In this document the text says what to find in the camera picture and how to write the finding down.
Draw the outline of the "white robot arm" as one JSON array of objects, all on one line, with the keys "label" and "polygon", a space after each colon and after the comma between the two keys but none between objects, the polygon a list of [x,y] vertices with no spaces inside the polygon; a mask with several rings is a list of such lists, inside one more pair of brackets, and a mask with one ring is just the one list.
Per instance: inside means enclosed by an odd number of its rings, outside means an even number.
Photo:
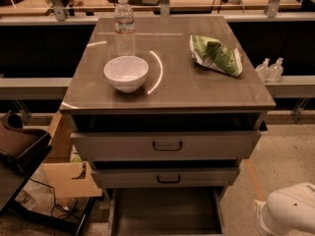
[{"label": "white robot arm", "polygon": [[315,185],[303,182],[273,191],[254,216],[261,236],[286,236],[291,230],[315,233]]}]

